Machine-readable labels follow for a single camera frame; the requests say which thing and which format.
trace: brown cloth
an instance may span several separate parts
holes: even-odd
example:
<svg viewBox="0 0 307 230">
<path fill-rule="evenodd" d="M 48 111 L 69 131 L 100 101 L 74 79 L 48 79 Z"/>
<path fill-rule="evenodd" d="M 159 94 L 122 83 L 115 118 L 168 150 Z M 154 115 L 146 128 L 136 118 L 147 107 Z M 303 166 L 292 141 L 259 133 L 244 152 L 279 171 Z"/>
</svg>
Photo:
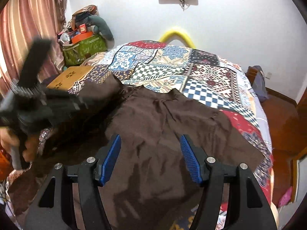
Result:
<svg viewBox="0 0 307 230">
<path fill-rule="evenodd" d="M 46 143 L 46 148 L 57 146 L 59 151 L 38 159 L 29 172 L 42 176 L 57 162 L 78 163 L 95 154 L 113 134 L 119 134 L 119 158 L 110 181 L 100 188 L 113 229 L 153 229 L 165 214 L 199 192 L 181 153 L 179 138 L 183 134 L 224 164 L 244 162 L 255 170 L 264 158 L 225 114 L 186 98 L 176 89 L 160 94 L 143 86 L 123 86 L 110 76 L 103 84 L 86 84 L 79 96 L 103 99 L 103 109 L 99 108 L 87 124 L 70 123 L 70 128 L 59 130 Z M 9 192 L 18 207 L 20 201 L 14 200 L 14 193 L 21 193 L 22 188 L 14 187 L 15 191 Z"/>
<path fill-rule="evenodd" d="M 88 5 L 84 8 L 82 8 L 82 9 L 79 9 L 78 11 L 73 13 L 72 19 L 69 23 L 73 30 L 75 30 L 75 28 L 76 28 L 76 15 L 78 15 L 79 13 L 82 13 L 82 12 L 89 12 L 91 15 L 97 15 L 97 16 L 99 15 L 96 5 Z"/>
</svg>

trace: pile of items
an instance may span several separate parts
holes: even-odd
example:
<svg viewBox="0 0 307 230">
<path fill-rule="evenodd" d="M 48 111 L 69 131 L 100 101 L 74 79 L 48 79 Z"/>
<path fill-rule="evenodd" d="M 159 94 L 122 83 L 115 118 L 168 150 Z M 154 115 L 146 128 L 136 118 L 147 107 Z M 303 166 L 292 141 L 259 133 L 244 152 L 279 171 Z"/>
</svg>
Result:
<svg viewBox="0 0 307 230">
<path fill-rule="evenodd" d="M 75 12 L 58 34 L 66 67 L 79 66 L 93 54 L 107 51 L 106 41 L 113 39 L 111 30 L 105 20 L 99 17 L 95 5 Z"/>
</svg>

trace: patchwork bedspread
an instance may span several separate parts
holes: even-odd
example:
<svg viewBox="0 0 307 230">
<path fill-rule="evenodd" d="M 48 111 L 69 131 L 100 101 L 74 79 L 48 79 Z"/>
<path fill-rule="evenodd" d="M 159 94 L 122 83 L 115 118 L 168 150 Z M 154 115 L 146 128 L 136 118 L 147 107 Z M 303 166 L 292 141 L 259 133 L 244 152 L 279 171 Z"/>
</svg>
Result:
<svg viewBox="0 0 307 230">
<path fill-rule="evenodd" d="M 143 85 L 159 93 L 176 88 L 186 97 L 225 113 L 242 136 L 264 154 L 265 159 L 254 175 L 271 203 L 272 148 L 268 124 L 239 65 L 201 50 L 145 40 L 111 50 L 86 79 L 102 83 L 111 73 L 128 86 Z M 84 80 L 75 82 L 70 92 L 78 93 L 83 85 Z M 186 217 L 180 217 L 173 227 L 188 229 L 196 209 L 187 211 Z M 223 204 L 217 230 L 224 227 L 226 210 L 227 205 Z"/>
</svg>

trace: blue gripper pad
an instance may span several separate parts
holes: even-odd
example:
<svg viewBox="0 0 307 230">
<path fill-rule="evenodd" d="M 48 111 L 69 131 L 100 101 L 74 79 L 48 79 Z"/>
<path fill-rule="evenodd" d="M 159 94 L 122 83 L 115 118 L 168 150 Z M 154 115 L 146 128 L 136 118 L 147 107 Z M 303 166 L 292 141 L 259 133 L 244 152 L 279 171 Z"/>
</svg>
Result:
<svg viewBox="0 0 307 230">
<path fill-rule="evenodd" d="M 119 156 L 119 152 L 122 146 L 122 140 L 119 135 L 112 136 L 109 144 L 107 147 L 109 147 L 109 151 L 107 153 L 106 158 L 104 159 L 103 163 L 100 161 L 97 164 L 97 167 L 99 169 L 99 176 L 100 181 L 99 183 L 104 186 L 111 178 L 115 163 L 117 161 L 117 158 Z"/>
<path fill-rule="evenodd" d="M 191 179 L 193 182 L 201 184 L 203 182 L 201 177 L 201 166 L 198 163 L 185 135 L 182 135 L 180 138 L 180 148 L 183 157 L 185 158 L 185 164 L 187 165 L 188 171 L 190 172 Z"/>
</svg>

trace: person's arm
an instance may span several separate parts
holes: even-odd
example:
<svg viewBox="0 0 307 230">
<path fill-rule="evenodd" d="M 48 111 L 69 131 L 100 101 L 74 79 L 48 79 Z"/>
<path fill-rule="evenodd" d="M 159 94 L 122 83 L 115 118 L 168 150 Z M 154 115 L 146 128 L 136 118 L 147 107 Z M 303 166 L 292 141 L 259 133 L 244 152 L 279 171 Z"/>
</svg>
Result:
<svg viewBox="0 0 307 230">
<path fill-rule="evenodd" d="M 12 131 L 7 128 L 0 128 L 0 143 L 1 146 L 6 150 L 7 153 L 11 153 L 11 146 L 19 147 L 19 139 L 15 136 Z M 33 161 L 36 157 L 37 148 L 39 144 L 39 134 L 28 136 L 25 142 L 26 150 L 23 151 L 22 155 L 26 162 Z"/>
</svg>

